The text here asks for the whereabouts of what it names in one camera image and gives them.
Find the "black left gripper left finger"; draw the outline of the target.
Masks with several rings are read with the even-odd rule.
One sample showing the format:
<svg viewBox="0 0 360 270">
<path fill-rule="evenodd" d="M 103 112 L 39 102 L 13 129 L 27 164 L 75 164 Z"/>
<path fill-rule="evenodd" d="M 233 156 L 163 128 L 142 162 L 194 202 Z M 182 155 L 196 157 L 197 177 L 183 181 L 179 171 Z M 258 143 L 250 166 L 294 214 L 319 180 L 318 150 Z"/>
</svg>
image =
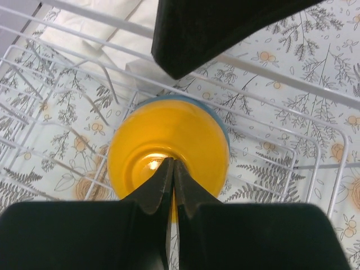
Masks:
<svg viewBox="0 0 360 270">
<path fill-rule="evenodd" d="M 120 201 L 18 202 L 1 215 L 2 269 L 168 269 L 174 160 Z"/>
</svg>

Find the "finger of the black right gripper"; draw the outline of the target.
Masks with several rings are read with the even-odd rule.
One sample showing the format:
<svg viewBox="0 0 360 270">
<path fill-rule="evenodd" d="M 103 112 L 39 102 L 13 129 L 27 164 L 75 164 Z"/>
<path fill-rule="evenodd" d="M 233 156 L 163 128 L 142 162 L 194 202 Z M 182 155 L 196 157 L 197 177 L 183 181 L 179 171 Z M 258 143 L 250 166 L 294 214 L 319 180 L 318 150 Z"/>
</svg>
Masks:
<svg viewBox="0 0 360 270">
<path fill-rule="evenodd" d="M 318 1 L 159 1 L 151 54 L 173 79 L 212 60 L 256 31 Z"/>
</svg>

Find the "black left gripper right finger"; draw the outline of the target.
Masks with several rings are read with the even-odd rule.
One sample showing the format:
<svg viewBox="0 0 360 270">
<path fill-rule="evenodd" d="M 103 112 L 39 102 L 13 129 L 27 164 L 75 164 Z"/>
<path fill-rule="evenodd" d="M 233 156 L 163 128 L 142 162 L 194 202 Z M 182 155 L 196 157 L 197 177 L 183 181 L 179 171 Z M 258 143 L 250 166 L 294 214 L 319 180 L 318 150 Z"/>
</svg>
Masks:
<svg viewBox="0 0 360 270">
<path fill-rule="evenodd" d="M 174 163 L 180 269 L 349 269 L 323 211 L 306 203 L 224 204 Z"/>
</svg>

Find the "yellow bowl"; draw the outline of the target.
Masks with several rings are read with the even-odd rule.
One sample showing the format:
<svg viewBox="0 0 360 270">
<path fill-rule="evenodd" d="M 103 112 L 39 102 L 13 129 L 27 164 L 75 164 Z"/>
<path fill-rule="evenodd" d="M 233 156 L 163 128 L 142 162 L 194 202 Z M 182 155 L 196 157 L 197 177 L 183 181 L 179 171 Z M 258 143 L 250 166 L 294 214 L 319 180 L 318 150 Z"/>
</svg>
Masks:
<svg viewBox="0 0 360 270">
<path fill-rule="evenodd" d="M 165 158 L 184 163 L 191 177 L 217 197 L 226 181 L 230 148 L 217 122 L 176 100 L 134 110 L 115 132 L 107 155 L 111 186 L 123 199 L 152 177 Z"/>
</svg>

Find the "white wire dish rack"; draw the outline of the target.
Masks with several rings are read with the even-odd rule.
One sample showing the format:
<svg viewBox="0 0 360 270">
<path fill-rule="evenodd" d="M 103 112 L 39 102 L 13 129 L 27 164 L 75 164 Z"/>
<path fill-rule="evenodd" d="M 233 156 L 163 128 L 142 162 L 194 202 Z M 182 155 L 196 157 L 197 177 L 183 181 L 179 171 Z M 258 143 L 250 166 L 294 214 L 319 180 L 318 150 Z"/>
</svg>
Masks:
<svg viewBox="0 0 360 270">
<path fill-rule="evenodd" d="M 324 1 L 173 80 L 157 1 L 1 3 L 1 209 L 121 199 L 180 158 L 225 203 L 359 219 L 359 2 Z"/>
</svg>

